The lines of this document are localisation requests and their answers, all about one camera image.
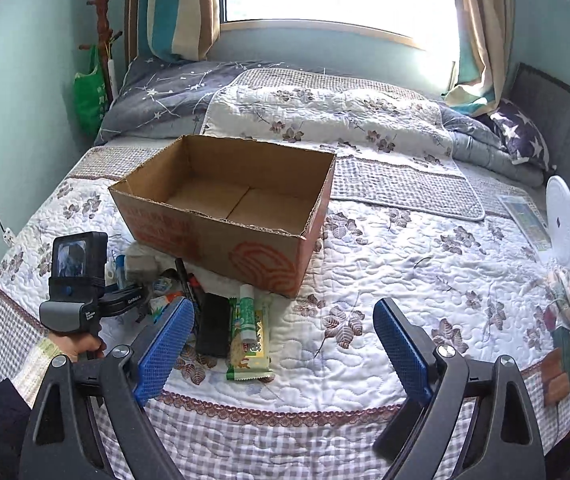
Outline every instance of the cardboard box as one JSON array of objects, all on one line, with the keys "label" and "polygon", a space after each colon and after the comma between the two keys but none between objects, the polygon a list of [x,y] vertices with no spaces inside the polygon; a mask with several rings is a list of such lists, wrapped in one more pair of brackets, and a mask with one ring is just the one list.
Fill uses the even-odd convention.
[{"label": "cardboard box", "polygon": [[333,153],[184,136],[110,187],[139,242],[293,298],[319,237]]}]

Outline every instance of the hand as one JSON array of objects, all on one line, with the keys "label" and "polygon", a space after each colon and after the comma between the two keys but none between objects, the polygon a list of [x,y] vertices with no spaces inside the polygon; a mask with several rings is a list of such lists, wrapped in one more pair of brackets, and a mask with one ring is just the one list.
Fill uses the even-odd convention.
[{"label": "hand", "polygon": [[49,332],[48,337],[73,362],[77,362],[78,356],[85,352],[95,352],[97,358],[105,357],[107,346],[102,339],[89,333],[63,335]]}]

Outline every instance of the star-patterned pillow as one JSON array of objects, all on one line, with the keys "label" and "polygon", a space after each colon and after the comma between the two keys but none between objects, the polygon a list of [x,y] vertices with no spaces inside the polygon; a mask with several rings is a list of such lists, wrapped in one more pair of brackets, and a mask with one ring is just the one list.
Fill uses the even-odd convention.
[{"label": "star-patterned pillow", "polygon": [[489,114],[494,132],[501,137],[512,164],[531,162],[550,170],[550,152],[545,139],[532,120],[511,101],[501,99],[498,108]]}]

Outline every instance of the green snack wrapper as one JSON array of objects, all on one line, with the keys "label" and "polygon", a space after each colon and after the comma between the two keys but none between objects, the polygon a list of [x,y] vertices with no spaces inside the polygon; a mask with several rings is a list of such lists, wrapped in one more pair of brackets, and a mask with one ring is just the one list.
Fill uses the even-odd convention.
[{"label": "green snack wrapper", "polygon": [[245,344],[241,339],[240,300],[230,298],[231,344],[229,346],[229,367],[226,377],[229,381],[262,379],[273,376],[270,369],[270,335],[268,328],[267,301],[264,298],[254,301],[256,318],[256,343]]}]

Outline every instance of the curtain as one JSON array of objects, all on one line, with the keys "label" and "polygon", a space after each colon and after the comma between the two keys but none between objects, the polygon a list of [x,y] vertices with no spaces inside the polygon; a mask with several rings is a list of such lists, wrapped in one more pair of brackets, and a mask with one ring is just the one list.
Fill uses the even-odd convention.
[{"label": "curtain", "polygon": [[219,31],[219,0],[147,0],[147,43],[165,61],[205,59]]},{"label": "curtain", "polygon": [[472,117],[498,106],[505,87],[514,0],[456,0],[460,57],[456,84],[445,102]]}]

